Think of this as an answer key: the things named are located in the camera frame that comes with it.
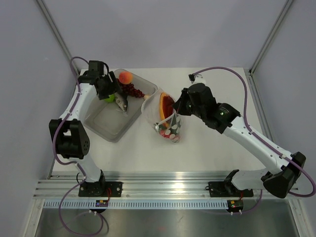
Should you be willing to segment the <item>red orange meat slab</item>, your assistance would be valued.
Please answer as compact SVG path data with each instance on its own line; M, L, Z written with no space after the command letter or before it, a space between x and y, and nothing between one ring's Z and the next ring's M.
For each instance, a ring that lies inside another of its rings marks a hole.
M175 103L175 101L173 100L173 98L165 93L162 92L160 94L160 98L159 98L159 116L160 116L160 120L163 121L165 119L167 119L168 117L170 117L173 114L173 104Z

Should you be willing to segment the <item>green lime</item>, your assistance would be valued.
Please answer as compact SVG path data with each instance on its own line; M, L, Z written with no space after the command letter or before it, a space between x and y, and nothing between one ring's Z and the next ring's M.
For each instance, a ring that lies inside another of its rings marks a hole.
M109 95L109 97L104 99L104 101L107 102L107 103L115 102L115 95L114 94Z

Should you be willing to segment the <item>clear zip top bag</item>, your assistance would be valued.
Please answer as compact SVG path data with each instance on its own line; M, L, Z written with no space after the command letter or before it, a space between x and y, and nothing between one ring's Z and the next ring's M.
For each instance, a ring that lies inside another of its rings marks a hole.
M174 98L159 88L152 95L145 96L141 113L150 127L161 138L177 144L181 139L182 117L173 108Z

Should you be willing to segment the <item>red chili pepper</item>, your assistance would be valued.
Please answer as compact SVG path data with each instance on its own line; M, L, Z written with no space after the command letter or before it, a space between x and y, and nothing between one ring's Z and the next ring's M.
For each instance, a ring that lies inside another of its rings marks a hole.
M180 140L180 136L176 134L175 132L172 132L171 130L161 130L159 132L160 136L167 139L168 141L171 141L173 143L177 143Z

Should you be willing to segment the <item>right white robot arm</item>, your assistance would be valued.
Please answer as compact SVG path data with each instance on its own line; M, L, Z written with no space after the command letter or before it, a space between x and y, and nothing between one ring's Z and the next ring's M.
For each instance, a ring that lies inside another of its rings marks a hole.
M203 83L183 88L173 108L180 115L200 118L207 127L233 139L264 165L261 170L233 170L224 180L228 195L235 196L246 189L265 189L277 198L289 194L306 161L302 153L292 154L251 129L234 107L216 102Z

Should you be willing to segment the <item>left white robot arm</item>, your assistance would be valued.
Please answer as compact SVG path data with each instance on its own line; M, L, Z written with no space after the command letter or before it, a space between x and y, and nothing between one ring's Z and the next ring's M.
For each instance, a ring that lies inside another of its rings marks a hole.
M103 171L89 154L90 139L82 123L95 97L107 99L120 91L120 87L105 62L87 63L88 69L75 77L76 88L70 103L58 119L49 122L49 131L55 160L63 166L74 165L83 175L80 187L100 197L107 185Z

